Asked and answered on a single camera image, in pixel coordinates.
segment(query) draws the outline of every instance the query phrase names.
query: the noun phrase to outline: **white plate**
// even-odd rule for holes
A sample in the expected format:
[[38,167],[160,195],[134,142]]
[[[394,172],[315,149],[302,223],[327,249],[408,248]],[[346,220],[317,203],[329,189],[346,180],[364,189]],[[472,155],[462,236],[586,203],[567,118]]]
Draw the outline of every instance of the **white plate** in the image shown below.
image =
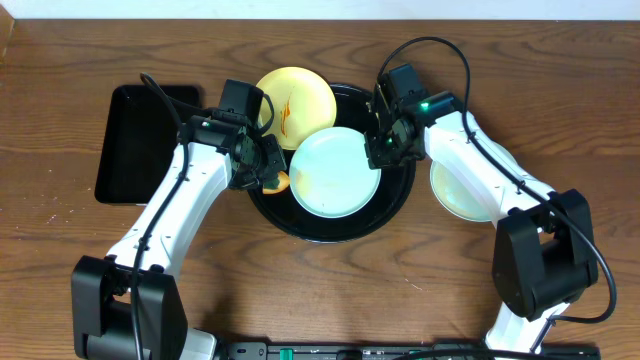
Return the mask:
[[369,169],[364,135],[333,127],[308,137],[291,159],[291,191],[308,212],[340,218],[360,210],[380,184],[380,169]]

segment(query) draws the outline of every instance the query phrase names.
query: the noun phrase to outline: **wooden table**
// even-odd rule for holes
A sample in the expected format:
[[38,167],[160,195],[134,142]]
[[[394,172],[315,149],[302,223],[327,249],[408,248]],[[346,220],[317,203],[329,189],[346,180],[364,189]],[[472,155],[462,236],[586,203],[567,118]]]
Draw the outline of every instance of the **wooden table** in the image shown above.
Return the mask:
[[[640,357],[639,23],[19,21],[0,67],[0,358],[74,358],[71,271],[84,254],[103,256],[142,211],[93,196],[115,87],[147,71],[199,84],[216,105],[225,79],[256,83],[293,65],[370,88],[387,54],[421,35],[465,52],[470,109],[490,137],[536,177],[589,200],[619,305],[604,324],[562,323],[548,340]],[[446,48],[417,45],[401,61],[431,89],[462,94]],[[340,245],[288,236],[247,194],[225,192],[182,269],[190,325],[295,342],[482,337],[500,304],[495,231],[442,208],[428,169],[419,164],[391,222]],[[607,296],[601,277],[569,314],[597,315]]]

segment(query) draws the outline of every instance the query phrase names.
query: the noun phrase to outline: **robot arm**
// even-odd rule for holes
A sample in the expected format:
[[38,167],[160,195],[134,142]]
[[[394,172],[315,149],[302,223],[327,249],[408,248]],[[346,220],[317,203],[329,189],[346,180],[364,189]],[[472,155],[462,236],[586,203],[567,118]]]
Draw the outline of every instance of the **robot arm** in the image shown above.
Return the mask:
[[[509,210],[526,210],[540,203],[520,192],[517,186],[470,144],[462,126],[461,114],[452,112],[436,120],[424,130],[425,151],[433,161],[437,161],[451,171],[467,188],[480,205],[489,213],[491,222],[497,226],[498,220],[508,216]],[[500,164],[518,174],[527,186],[548,198],[554,190],[522,169],[515,161],[505,156],[495,143],[480,129],[472,114],[467,113],[467,122],[476,138]]]
[[[189,329],[176,281],[187,250],[207,210],[229,188],[254,189],[286,170],[282,149],[274,135],[262,136],[256,121],[263,93],[255,86],[228,80],[220,106],[210,116],[193,116],[180,131],[169,170],[129,232],[105,259],[82,257],[71,277],[74,348],[80,358],[136,359],[131,305],[118,301],[139,279],[139,326],[144,357],[211,360],[213,335]],[[182,142],[188,144],[184,158]],[[173,191],[188,161],[186,178],[165,209],[161,204]],[[140,239],[151,229],[139,269],[133,269]]]
[[[548,198],[546,194],[554,191],[549,185],[538,181],[509,157],[504,156],[480,129],[470,113],[467,114],[467,121],[482,146],[502,166],[513,174],[519,174],[530,188],[539,194],[545,194]],[[520,192],[514,183],[467,141],[459,112],[438,118],[433,126],[426,128],[424,143],[429,157],[445,166],[469,189],[475,200],[487,210],[494,226],[497,226],[500,219],[508,217],[511,209],[527,210],[540,205],[529,195]],[[529,352],[547,319],[552,315],[561,314],[568,307],[569,303],[561,302],[545,310],[539,318],[529,321],[526,317],[514,314],[503,303],[495,325],[487,333],[485,343],[490,349]],[[539,344],[534,352],[540,352]]]
[[[372,168],[401,165],[429,155],[469,190],[496,227],[492,275],[503,304],[485,339],[492,349],[539,352],[547,319],[559,315],[598,278],[596,259],[537,200],[521,192],[473,144],[461,102],[448,92],[431,96],[411,65],[378,78],[370,104],[379,129],[366,134]],[[563,211],[593,238],[586,200],[575,190],[557,194],[504,156],[467,112],[469,133],[502,167]],[[540,244],[540,232],[554,239]]]
[[[187,249],[204,215],[216,197],[227,188],[232,174],[229,154],[219,153],[214,146],[192,142],[189,144],[189,157],[187,180],[182,183],[153,229],[140,266],[141,270],[149,270],[152,265],[161,266],[164,273],[172,275],[176,281]],[[169,171],[144,212],[122,240],[107,253],[116,264],[133,267],[138,240],[175,184],[183,161],[182,145],[178,145]]]

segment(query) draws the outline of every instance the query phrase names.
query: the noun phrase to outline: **black bowl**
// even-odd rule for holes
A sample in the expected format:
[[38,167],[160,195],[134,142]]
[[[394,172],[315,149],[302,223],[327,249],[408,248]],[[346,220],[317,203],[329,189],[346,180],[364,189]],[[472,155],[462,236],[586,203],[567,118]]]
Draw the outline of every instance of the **black bowl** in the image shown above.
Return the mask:
[[[337,103],[335,126],[362,133],[376,129],[378,120],[367,109],[371,92],[343,84],[331,84],[331,89]],[[284,151],[287,167],[293,154],[294,151]],[[250,190],[249,197],[267,220],[288,234],[316,242],[342,242],[370,234],[386,224],[409,196],[415,175],[415,161],[404,167],[382,170],[380,184],[371,200],[362,209],[338,219],[322,218],[306,211],[293,197],[291,188],[274,195],[264,195],[262,189]]]

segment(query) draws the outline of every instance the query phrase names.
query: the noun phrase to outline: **green switch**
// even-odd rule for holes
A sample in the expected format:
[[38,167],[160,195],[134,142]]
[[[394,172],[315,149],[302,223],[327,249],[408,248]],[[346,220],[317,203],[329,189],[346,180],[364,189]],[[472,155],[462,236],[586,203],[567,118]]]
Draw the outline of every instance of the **green switch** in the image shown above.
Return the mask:
[[280,360],[293,360],[293,349],[280,349]]

